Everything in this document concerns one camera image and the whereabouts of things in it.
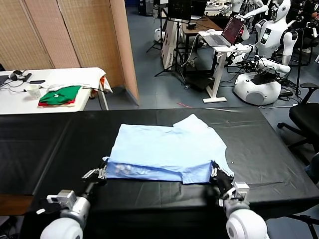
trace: folded green shirt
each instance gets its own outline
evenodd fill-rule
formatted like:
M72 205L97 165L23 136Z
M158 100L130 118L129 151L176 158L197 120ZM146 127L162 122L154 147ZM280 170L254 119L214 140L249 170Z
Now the folded green shirt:
M69 86L46 93L39 101L48 105L62 105L75 99L81 86Z

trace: chair wheel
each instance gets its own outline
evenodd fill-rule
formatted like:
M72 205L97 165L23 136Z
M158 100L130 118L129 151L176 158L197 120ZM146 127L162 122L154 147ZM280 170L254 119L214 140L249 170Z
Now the chair wheel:
M283 128L283 127L284 127L284 123L278 123L278 124L277 124L277 127L278 127L278 128Z

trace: white cup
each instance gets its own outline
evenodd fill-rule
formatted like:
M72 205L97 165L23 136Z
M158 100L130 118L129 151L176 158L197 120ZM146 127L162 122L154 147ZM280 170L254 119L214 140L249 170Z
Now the white cup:
M34 99L34 100L38 100L41 98L41 92L40 92L39 85L28 85L26 87L26 91L29 92L32 99Z

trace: laptop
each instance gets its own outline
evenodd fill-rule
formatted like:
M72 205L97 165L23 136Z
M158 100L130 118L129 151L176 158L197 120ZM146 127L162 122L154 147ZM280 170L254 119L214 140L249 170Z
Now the laptop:
M9 76L0 76L0 87L5 83Z
M210 47L231 46L235 43L243 26L244 23L241 20L230 17L221 35L209 35L203 36L203 38Z

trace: light blue shirt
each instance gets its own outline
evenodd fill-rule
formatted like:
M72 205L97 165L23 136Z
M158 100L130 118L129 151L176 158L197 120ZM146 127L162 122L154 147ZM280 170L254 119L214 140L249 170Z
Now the light blue shirt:
M173 127L122 124L107 167L108 178L209 182L214 160L230 175L226 145L195 115Z

